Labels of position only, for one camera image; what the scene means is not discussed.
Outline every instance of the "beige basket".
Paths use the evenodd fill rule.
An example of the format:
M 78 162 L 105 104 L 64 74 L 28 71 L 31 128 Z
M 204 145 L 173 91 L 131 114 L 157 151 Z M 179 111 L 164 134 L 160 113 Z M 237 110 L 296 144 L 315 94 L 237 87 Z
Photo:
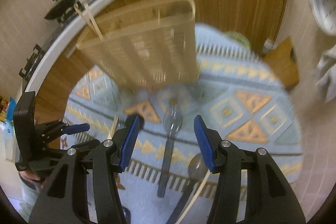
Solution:
M 196 81 L 194 0 L 144 0 L 96 18 L 104 39 L 86 27 L 77 48 L 129 88 Z

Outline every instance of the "metal bolt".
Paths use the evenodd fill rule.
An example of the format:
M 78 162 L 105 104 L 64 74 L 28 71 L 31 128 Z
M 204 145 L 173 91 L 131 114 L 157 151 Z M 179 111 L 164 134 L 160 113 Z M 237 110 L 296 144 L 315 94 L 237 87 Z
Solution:
M 220 144 L 223 147 L 230 147 L 231 146 L 231 143 L 228 140 L 224 140 Z
M 104 145 L 105 147 L 110 147 L 110 146 L 113 145 L 113 141 L 112 141 L 112 140 L 106 140 L 106 141 L 103 143 L 103 145 Z
M 72 156 L 72 155 L 76 154 L 76 149 L 75 148 L 69 148 L 67 153 L 68 153 L 69 156 Z
M 259 148 L 259 149 L 258 149 L 258 153 L 259 153 L 259 155 L 264 156 L 264 155 L 267 154 L 267 151 L 266 151 L 266 149 L 264 149 L 264 148 Z

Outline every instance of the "black spoon handle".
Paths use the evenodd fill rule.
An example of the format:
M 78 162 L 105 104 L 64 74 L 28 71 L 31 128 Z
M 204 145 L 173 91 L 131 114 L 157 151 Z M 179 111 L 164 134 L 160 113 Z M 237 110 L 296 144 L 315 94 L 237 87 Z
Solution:
M 184 192 L 183 192 L 180 200 L 178 201 L 174 211 L 170 215 L 166 224 L 175 224 L 176 223 L 180 214 L 182 213 L 182 210 L 183 210 L 184 206 L 187 204 L 188 199 L 189 199 L 190 195 L 192 194 L 192 192 L 194 190 L 194 185 L 196 183 L 197 183 L 196 180 L 191 180 L 188 183 L 188 185 L 185 187 Z
M 159 187 L 157 189 L 157 196 L 159 198 L 163 198 L 166 193 L 166 187 L 169 179 L 170 161 L 173 155 L 173 148 L 174 148 L 174 140 L 168 138 L 166 141 L 165 152 L 163 155 L 161 175 L 159 179 Z

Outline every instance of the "blue gripper pad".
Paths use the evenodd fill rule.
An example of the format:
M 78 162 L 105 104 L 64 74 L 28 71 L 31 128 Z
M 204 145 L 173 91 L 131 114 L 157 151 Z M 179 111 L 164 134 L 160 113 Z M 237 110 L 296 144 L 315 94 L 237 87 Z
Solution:
M 207 137 L 206 130 L 207 127 L 205 126 L 202 117 L 197 115 L 194 119 L 194 132 L 197 138 L 199 149 L 201 150 L 205 166 L 210 170 L 210 172 L 214 172 L 214 149 L 212 148 Z
M 67 135 L 73 135 L 76 133 L 89 131 L 90 125 L 88 123 L 74 124 L 72 126 L 66 126 L 63 128 L 63 133 Z
M 119 166 L 122 172 L 125 171 L 126 167 L 128 166 L 131 160 L 135 142 L 137 141 L 137 137 L 139 134 L 139 130 L 140 130 L 140 118 L 139 116 L 136 116 L 127 133 L 127 137 L 125 139 L 123 147 L 121 148 L 121 159 Z

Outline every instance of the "human hand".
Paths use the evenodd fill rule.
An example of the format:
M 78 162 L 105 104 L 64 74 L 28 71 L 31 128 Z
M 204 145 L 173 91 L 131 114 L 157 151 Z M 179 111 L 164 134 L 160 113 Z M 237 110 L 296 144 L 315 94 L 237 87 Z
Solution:
M 41 185 L 41 188 L 43 188 L 43 186 L 46 184 L 47 179 L 45 179 L 42 183 L 36 182 L 36 181 L 40 181 L 41 177 L 34 173 L 31 170 L 27 170 L 27 171 L 20 171 L 20 176 L 27 182 L 33 184 L 33 185 Z

